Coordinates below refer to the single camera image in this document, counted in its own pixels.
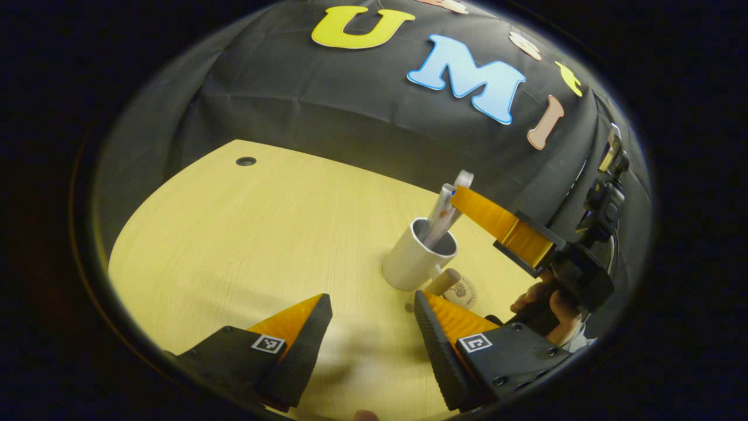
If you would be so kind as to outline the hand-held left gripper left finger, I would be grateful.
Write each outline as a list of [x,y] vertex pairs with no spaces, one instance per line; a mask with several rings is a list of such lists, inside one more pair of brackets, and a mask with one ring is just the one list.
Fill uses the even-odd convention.
[[221,327],[174,361],[238,404],[289,410],[309,384],[332,317],[329,294],[317,294],[253,327]]

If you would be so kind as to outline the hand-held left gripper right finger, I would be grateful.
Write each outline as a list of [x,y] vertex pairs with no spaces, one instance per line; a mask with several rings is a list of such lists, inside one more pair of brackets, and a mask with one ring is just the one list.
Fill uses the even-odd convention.
[[449,410],[513,399],[571,357],[523,323],[498,326],[427,291],[415,293],[414,314]]

